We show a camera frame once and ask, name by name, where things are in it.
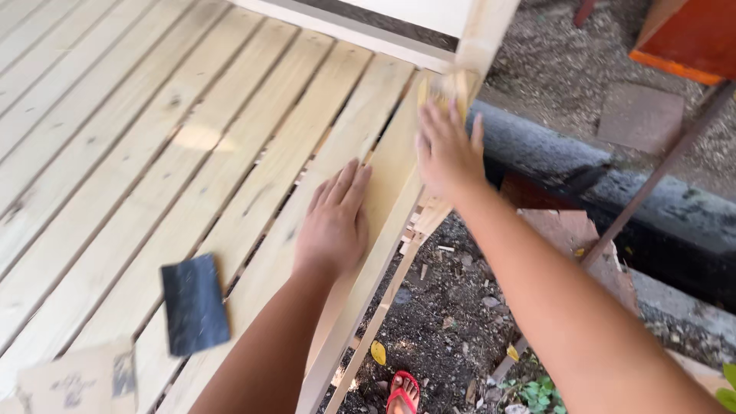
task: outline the hand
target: hand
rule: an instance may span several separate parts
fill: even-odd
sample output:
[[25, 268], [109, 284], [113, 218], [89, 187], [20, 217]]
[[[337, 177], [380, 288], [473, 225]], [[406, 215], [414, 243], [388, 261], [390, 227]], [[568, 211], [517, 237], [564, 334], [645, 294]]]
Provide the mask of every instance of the hand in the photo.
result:
[[432, 101], [419, 111], [416, 145], [420, 175], [432, 195], [455, 203], [456, 195], [475, 184], [487, 186], [483, 168], [483, 119], [473, 120], [472, 138], [465, 133], [457, 101], [449, 114]]
[[297, 239], [295, 273], [307, 270], [336, 279], [355, 268], [368, 240], [362, 204], [371, 171], [354, 158], [317, 187]]

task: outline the wooden leg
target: wooden leg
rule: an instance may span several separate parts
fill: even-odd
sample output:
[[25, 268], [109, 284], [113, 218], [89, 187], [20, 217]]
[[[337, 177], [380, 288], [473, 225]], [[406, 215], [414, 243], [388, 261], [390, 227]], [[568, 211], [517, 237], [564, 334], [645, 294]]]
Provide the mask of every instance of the wooden leg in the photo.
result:
[[588, 16], [590, 13], [593, 12], [593, 7], [595, 7], [595, 2], [597, 0], [582, 0], [580, 3], [580, 9], [578, 9], [578, 12], [575, 14], [575, 18], [573, 19], [573, 23], [578, 29], [581, 29], [583, 27], [583, 23], [588, 19]]
[[347, 369], [345, 369], [345, 373], [343, 374], [340, 383], [337, 385], [337, 389], [332, 394], [332, 397], [330, 397], [330, 404], [327, 405], [325, 414], [335, 414], [340, 408], [340, 404], [342, 404], [345, 393], [347, 393], [350, 383], [353, 381], [353, 378], [355, 378], [355, 374], [358, 373], [358, 368], [361, 367], [363, 359], [370, 349], [371, 343], [373, 343], [373, 338], [375, 338], [378, 328], [381, 327], [383, 319], [386, 317], [386, 313], [388, 313], [391, 303], [394, 301], [394, 296], [396, 296], [396, 292], [399, 290], [399, 287], [401, 287], [401, 282], [404, 280], [406, 272], [414, 261], [414, 257], [417, 255], [419, 246], [422, 244], [424, 238], [424, 234], [417, 233], [417, 235], [409, 242], [409, 248], [406, 251], [404, 258], [401, 259], [401, 263], [399, 263], [399, 267], [396, 269], [396, 273], [394, 273], [394, 277], [391, 279], [389, 288], [386, 290], [386, 293], [383, 294], [381, 304], [378, 305], [378, 309], [376, 309], [373, 318], [371, 318], [368, 328], [366, 328], [366, 332], [363, 334], [361, 343], [355, 350], [353, 358], [350, 359], [350, 363], [347, 365]]

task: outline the red-brown wood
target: red-brown wood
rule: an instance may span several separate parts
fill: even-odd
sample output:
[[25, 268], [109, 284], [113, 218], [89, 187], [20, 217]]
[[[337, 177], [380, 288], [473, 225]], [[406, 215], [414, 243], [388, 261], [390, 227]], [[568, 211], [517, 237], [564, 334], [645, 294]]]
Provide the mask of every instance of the red-brown wood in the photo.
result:
[[736, 79], [735, 16], [734, 0], [659, 0], [634, 51], [648, 55], [647, 64], [675, 63], [655, 66], [691, 79], [687, 72], [692, 69], [714, 78]]

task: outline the foot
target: foot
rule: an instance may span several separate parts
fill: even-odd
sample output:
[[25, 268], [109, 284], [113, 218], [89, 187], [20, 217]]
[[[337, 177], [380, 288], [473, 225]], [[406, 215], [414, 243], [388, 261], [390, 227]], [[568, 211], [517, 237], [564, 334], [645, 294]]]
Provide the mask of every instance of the foot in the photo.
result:
[[[414, 386], [410, 379], [405, 379], [400, 376], [396, 377], [396, 380], [391, 384], [391, 393], [393, 393], [399, 387], [403, 387], [404, 391], [409, 395], [411, 403], [414, 407], [419, 406], [419, 390]], [[411, 408], [406, 405], [404, 399], [400, 396], [391, 400], [389, 409], [386, 410], [387, 414], [411, 414]]]

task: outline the person's left hand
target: person's left hand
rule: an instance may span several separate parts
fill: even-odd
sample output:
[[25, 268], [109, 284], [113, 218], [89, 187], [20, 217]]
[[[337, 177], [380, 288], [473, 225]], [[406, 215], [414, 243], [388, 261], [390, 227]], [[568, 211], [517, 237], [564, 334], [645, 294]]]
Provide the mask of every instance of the person's left hand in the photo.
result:
[[371, 171], [354, 158], [314, 192], [297, 239], [295, 273], [310, 270], [337, 278], [357, 265], [368, 240], [362, 204]]

